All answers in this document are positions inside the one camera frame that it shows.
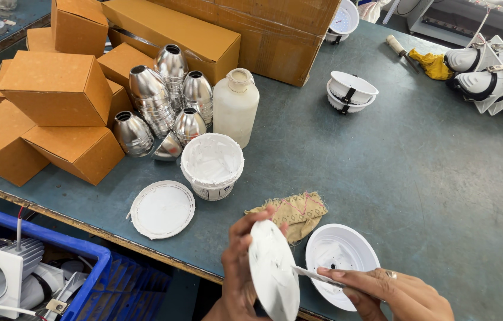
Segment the wooden handle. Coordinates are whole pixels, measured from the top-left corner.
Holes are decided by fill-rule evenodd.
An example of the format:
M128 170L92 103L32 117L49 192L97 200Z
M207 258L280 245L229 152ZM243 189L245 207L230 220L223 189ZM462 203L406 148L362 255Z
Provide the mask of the wooden handle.
M400 45L398 40L394 38L393 35L389 35L388 37L386 37L386 42L392 49L394 49L394 51L396 51L397 54L400 55L400 53L404 51L404 48Z

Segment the ring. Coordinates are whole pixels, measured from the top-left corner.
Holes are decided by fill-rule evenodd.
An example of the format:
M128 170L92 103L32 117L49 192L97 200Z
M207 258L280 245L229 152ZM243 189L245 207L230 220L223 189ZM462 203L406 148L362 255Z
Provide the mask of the ring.
M386 275L388 275L390 278L396 280L396 272L392 272L392 271L386 270Z

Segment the white plastic bottle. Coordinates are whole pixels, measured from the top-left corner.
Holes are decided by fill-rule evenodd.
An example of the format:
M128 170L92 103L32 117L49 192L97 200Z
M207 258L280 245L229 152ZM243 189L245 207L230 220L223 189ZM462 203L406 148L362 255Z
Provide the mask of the white plastic bottle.
M236 68L214 87L214 133L230 136L244 148L250 142L260 92L252 73Z

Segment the blue table surface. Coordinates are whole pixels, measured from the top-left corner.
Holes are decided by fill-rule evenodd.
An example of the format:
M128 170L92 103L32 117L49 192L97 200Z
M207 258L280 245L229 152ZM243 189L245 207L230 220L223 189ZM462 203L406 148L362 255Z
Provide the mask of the blue table surface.
M149 240L125 216L153 182L189 186L178 162L126 157L96 187L48 165L23 187L0 178L0 190L218 275L227 230L244 210L318 191L328 206L320 226L360 232L382 267L432 285L456 320L503 320L503 112L479 114L443 82L416 75L384 43L390 33L408 50L446 51L361 21L340 45L322 45L303 88L256 75L261 99L243 174L227 199L196 197L196 214L177 236ZM325 90L333 70L375 85L376 101L339 115ZM306 243L293 247L302 266ZM358 319L305 277L300 285L301 307Z
M21 29L32 24L36 20L44 17L51 12L50 0L18 0L18 6L13 11L6 11L11 13L9 17L4 19L16 22L15 26L8 26L8 32L0 35L0 41L8 38L12 33L18 32Z

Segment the white paint bucket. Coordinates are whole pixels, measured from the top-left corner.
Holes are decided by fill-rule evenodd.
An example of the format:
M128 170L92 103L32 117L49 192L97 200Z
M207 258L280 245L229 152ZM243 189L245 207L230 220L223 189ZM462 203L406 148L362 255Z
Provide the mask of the white paint bucket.
M203 134L184 148L180 169L196 195L218 201L228 196L242 174L242 149L229 136Z

